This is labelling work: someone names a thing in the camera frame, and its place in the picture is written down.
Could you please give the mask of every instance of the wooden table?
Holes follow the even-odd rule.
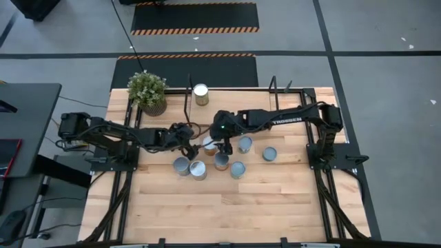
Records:
[[[331,87],[315,90],[317,101],[337,105]],[[279,94],[280,108],[300,105],[298,96]],[[212,90],[209,99],[205,107],[195,104],[194,99],[189,100],[191,121],[212,123],[218,110],[276,108],[274,95],[268,92]],[[185,122],[184,96],[167,95],[167,102],[167,111],[161,116],[144,114],[141,128],[169,127],[174,122]],[[106,119],[122,123],[126,106],[127,91],[112,90]],[[148,154],[142,150],[139,168],[133,176],[123,242],[157,243],[159,238],[166,238],[166,243],[280,242],[281,237],[287,237],[289,242],[325,241],[314,172],[309,169],[305,149],[305,124],[278,125],[271,131],[250,136],[254,140],[251,151],[248,154],[234,152],[229,158],[230,162],[246,164],[246,174],[240,180],[232,179],[229,170],[215,170],[214,157],[202,151],[197,159],[207,164],[207,178],[196,181],[191,176],[182,177],[174,172],[171,164],[180,152]],[[237,141],[238,138],[232,139],[235,151]],[[341,132],[336,142],[344,141],[345,133]],[[269,145],[278,151],[273,163],[264,161],[261,156]],[[113,178],[114,173],[106,173],[89,191],[79,240],[90,235],[107,211]],[[357,181],[337,170],[334,179],[340,206],[368,236]],[[333,235],[337,237],[334,214],[329,206],[328,209]],[[116,237],[115,226],[113,238]]]

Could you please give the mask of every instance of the gray floor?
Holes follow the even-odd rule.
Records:
[[[209,2],[185,0],[185,2]],[[256,0],[260,32],[132,37],[139,52],[309,50],[324,51],[311,0]],[[334,51],[441,50],[438,0],[321,0]],[[117,9],[127,28],[134,6]],[[0,0],[0,32],[14,11]],[[130,52],[109,0],[63,0],[42,23],[21,14],[1,54]],[[441,244],[437,148],[440,142],[441,58],[437,56],[336,58],[384,240]],[[96,105],[108,102],[116,59],[0,59],[0,79],[11,83],[57,82],[61,95]],[[280,86],[334,86],[324,56],[258,56],[260,86],[273,75]],[[60,99],[54,113],[105,109]],[[46,135],[57,139],[51,124]],[[60,154],[50,141],[41,153]],[[54,210],[43,227],[75,223],[81,209]],[[53,232],[26,247],[73,243],[78,228]]]

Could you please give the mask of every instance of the desk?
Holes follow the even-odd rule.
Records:
[[[0,139],[23,139],[8,178],[28,176],[32,172],[60,91],[58,83],[0,85],[0,99],[18,109],[15,114],[0,113]]]
[[[317,101],[336,104],[332,88],[318,87],[315,91]],[[126,90],[112,90],[107,120],[123,122],[127,97]],[[300,97],[295,94],[279,94],[278,98],[280,108],[300,105]],[[211,90],[209,99],[205,107],[189,100],[190,121],[211,123],[218,110],[276,109],[274,95],[269,92]],[[167,95],[167,102],[168,108],[161,116],[144,114],[141,128],[185,122],[184,96]],[[232,179],[229,170],[215,170],[213,157],[202,151],[196,159],[207,164],[207,178],[195,181],[174,172],[171,164],[181,155],[179,152],[148,154],[141,150],[132,179],[123,243],[157,243],[159,238],[165,238],[166,243],[280,242],[281,237],[289,242],[325,241],[314,172],[309,169],[305,149],[305,124],[279,125],[250,136],[254,143],[248,154],[236,152],[238,138],[231,140],[235,152],[229,161],[242,161],[247,166],[240,180]],[[340,132],[336,142],[344,141],[345,133]],[[261,156],[268,145],[278,150],[273,163]],[[107,211],[113,177],[113,173],[107,173],[89,191],[79,240],[90,235]],[[368,236],[357,181],[340,171],[334,171],[334,180],[342,210]],[[337,237],[334,215],[328,210]]]
[[[8,187],[0,223],[10,212],[36,203],[42,193],[45,175],[85,188],[89,186],[89,174],[38,155],[60,91],[61,85],[58,83],[0,84],[0,99],[18,109],[14,114],[0,113],[0,139],[23,140],[6,178],[5,184]],[[33,207],[26,210],[26,219],[19,236],[26,234],[33,211]],[[22,244],[23,240],[19,240],[8,247],[21,247]]]

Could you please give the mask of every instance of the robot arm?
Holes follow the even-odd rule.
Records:
[[[169,129],[135,129],[105,121],[100,117],[90,117],[86,113],[63,114],[59,128],[59,136],[64,141],[82,140],[106,149],[110,156],[122,159],[126,158],[128,146],[131,145],[142,147],[150,153],[179,149],[192,160],[198,154],[199,148],[189,143],[193,134],[193,130],[184,123],[174,123]]]
[[[309,121],[317,126],[322,135],[317,142],[319,148],[316,156],[324,161],[331,160],[334,157],[334,140],[343,128],[343,123],[340,108],[324,102],[278,111],[241,110],[237,115],[221,110],[214,116],[210,136],[215,141],[224,140],[223,144],[218,144],[219,149],[230,155],[233,151],[229,139],[232,137],[270,130],[274,125],[301,121]]]

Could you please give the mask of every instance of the black floor mat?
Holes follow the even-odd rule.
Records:
[[[167,79],[170,87],[187,87],[188,74],[193,84],[208,87],[258,87],[256,58],[253,54],[162,54],[141,56],[148,72]],[[140,72],[135,56],[121,56],[116,62],[113,88],[127,88],[129,77]]]
[[[166,3],[136,6],[133,35],[257,32],[255,3]]]

